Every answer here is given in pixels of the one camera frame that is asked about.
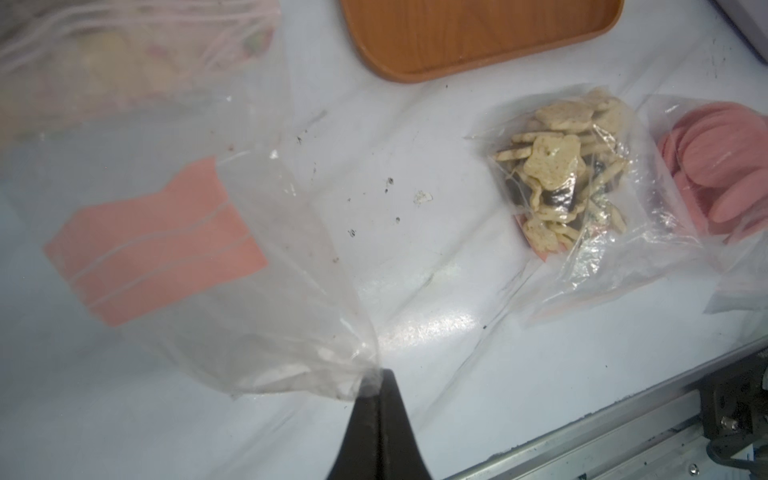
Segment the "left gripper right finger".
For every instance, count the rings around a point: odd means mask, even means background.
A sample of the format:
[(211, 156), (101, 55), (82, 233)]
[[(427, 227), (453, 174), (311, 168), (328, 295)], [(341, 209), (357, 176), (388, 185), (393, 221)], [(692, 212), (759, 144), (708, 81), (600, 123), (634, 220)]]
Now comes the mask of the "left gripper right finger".
[(431, 480), (394, 372), (382, 371), (378, 406), (377, 479)]

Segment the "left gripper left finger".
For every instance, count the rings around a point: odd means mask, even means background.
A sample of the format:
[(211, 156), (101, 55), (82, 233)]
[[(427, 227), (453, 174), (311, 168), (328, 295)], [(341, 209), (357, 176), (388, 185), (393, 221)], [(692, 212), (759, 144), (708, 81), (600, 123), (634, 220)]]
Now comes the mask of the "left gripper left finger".
[(378, 396), (359, 396), (328, 480), (378, 478)]

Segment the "ziploc bag beige cookies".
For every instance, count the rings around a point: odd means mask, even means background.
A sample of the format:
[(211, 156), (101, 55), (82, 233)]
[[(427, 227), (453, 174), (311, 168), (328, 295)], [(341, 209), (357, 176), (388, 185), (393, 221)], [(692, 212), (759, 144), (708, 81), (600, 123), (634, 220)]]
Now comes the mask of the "ziploc bag beige cookies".
[(617, 299), (702, 252), (651, 134), (604, 85), (521, 99), (469, 140), (529, 251), (512, 294), (526, 323)]

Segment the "ziploc bag round cookies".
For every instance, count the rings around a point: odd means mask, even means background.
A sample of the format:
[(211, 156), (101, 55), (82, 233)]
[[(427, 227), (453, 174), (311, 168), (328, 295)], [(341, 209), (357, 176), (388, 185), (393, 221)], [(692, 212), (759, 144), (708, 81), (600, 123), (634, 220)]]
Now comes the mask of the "ziploc bag round cookies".
[(1, 319), (86, 318), (231, 395), (384, 384), (286, 166), (276, 1), (1, 5)]

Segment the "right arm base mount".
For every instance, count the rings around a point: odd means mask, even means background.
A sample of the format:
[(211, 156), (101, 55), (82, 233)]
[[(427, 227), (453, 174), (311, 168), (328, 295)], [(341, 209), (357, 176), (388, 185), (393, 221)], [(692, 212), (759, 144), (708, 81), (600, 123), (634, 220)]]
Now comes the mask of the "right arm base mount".
[(767, 440), (767, 351), (762, 350), (704, 377), (699, 383), (706, 453), (715, 464), (767, 477), (767, 459), (736, 455)]

